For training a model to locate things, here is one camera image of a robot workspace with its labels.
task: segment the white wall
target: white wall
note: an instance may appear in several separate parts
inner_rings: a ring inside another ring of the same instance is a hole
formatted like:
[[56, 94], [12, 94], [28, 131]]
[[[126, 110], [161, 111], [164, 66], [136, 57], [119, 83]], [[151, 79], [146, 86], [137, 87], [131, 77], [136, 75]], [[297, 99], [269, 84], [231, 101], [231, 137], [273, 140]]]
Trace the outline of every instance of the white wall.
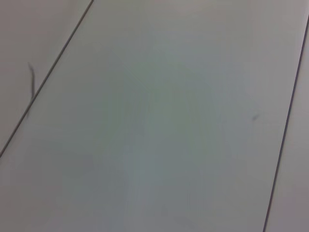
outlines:
[[88, 0], [0, 2], [0, 150], [30, 102], [30, 62], [36, 89], [69, 38]]
[[0, 160], [0, 225], [261, 232], [306, 12], [95, 1]]
[[296, 86], [267, 232], [309, 228], [309, 38]]

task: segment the dark speck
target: dark speck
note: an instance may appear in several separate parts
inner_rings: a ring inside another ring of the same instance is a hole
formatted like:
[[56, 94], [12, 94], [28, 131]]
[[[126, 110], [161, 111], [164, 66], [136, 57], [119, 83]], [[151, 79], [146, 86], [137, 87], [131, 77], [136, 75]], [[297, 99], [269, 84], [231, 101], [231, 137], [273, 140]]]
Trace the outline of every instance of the dark speck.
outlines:
[[252, 122], [256, 121], [259, 118], [259, 114], [256, 114], [252, 117]]

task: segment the white surface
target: white surface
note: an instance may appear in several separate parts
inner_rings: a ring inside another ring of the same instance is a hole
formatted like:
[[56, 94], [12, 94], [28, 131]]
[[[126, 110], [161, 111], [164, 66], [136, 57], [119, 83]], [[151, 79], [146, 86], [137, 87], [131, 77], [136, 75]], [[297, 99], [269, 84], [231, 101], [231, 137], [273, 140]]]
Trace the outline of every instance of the white surface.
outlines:
[[309, 228], [309, 38], [305, 45], [267, 232]]
[[0, 150], [69, 38], [89, 0], [0, 2]]
[[0, 225], [262, 231], [306, 10], [96, 1], [0, 161]]

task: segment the white panel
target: white panel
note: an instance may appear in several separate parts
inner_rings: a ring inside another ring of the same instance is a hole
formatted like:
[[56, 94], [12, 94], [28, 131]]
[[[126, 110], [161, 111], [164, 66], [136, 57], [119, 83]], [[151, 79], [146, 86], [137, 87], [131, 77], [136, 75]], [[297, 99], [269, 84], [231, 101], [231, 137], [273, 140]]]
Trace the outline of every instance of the white panel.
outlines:
[[46, 77], [90, 0], [0, 2], [0, 150]]
[[1, 158], [0, 225], [262, 231], [306, 10], [96, 1]]
[[309, 40], [307, 37], [267, 232], [309, 228]]

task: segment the gray line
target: gray line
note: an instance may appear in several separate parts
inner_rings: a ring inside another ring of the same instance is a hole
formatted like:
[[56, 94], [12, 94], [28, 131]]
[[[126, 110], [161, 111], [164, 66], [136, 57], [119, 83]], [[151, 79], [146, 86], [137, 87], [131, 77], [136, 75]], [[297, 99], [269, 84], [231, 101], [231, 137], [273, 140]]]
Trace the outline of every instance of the gray line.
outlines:
[[58, 61], [60, 60], [62, 54], [64, 53], [64, 51], [66, 50], [69, 42], [71, 41], [73, 35], [75, 34], [75, 32], [77, 31], [79, 25], [81, 24], [82, 20], [84, 19], [85, 15], [87, 14], [89, 8], [91, 7], [92, 3], [94, 0], [91, 0], [91, 2], [88, 4], [86, 10], [84, 11], [82, 17], [80, 18], [80, 20], [78, 21], [77, 25], [75, 26], [73, 32], [71, 33], [70, 37], [68, 38], [68, 40], [66, 41], [66, 43], [64, 44], [63, 48], [61, 49], [59, 55], [57, 56], [56, 60], [54, 61], [52, 67], [50, 68], [50, 70], [48, 71], [46, 77], [44, 78], [42, 84], [40, 85], [38, 91], [36, 92], [36, 94], [34, 95], [34, 97], [32, 98], [30, 104], [27, 106], [26, 110], [24, 111], [23, 115], [21, 116], [20, 120], [18, 121], [18, 124], [16, 125], [16, 127], [14, 128], [11, 136], [9, 137], [8, 141], [6, 142], [6, 144], [4, 145], [3, 149], [0, 152], [0, 158], [2, 157], [3, 153], [5, 152], [5, 149], [8, 147], [10, 141], [12, 140], [12, 138], [14, 137], [16, 131], [18, 130], [20, 124], [22, 123], [22, 121], [24, 120], [25, 116], [27, 115], [30, 107], [32, 106], [32, 104], [34, 103], [35, 99], [37, 98], [38, 94], [40, 93], [41, 89], [43, 88], [45, 82], [47, 81], [47, 79], [49, 78], [50, 74], [52, 73], [53, 69], [55, 68], [55, 66], [57, 65]]
[[275, 177], [274, 177], [274, 182], [273, 182], [272, 189], [271, 189], [271, 194], [270, 194], [268, 209], [267, 209], [267, 213], [266, 213], [265, 223], [264, 223], [264, 227], [263, 227], [263, 232], [266, 232], [266, 227], [267, 227], [268, 218], [269, 218], [269, 212], [270, 212], [270, 209], [271, 209], [271, 203], [272, 203], [272, 199], [274, 197], [274, 191], [275, 191], [275, 186], [276, 186], [276, 182], [277, 182], [278, 171], [279, 171], [279, 167], [280, 167], [280, 161], [281, 161], [283, 147], [284, 147], [284, 142], [285, 142], [285, 136], [286, 136], [286, 132], [287, 132], [288, 125], [289, 125], [289, 119], [290, 119], [290, 115], [291, 115], [291, 110], [292, 110], [292, 105], [293, 105], [293, 100], [294, 100], [294, 95], [295, 95], [295, 90], [296, 90], [299, 70], [300, 70], [301, 61], [302, 61], [302, 58], [303, 58], [303, 53], [304, 53], [304, 48], [305, 48], [305, 43], [306, 43], [306, 38], [307, 38], [308, 24], [309, 24], [309, 15], [308, 15], [308, 19], [307, 19], [307, 25], [306, 25], [306, 29], [305, 29], [304, 40], [303, 40], [303, 44], [302, 44], [301, 52], [300, 52], [300, 56], [299, 56], [299, 62], [298, 62], [295, 82], [294, 82], [294, 86], [293, 86], [293, 92], [292, 92], [292, 96], [291, 96], [288, 116], [287, 116], [286, 122], [285, 122], [284, 133], [283, 133], [283, 138], [282, 138], [282, 142], [281, 142], [279, 158], [278, 158], [276, 172], [275, 172]]

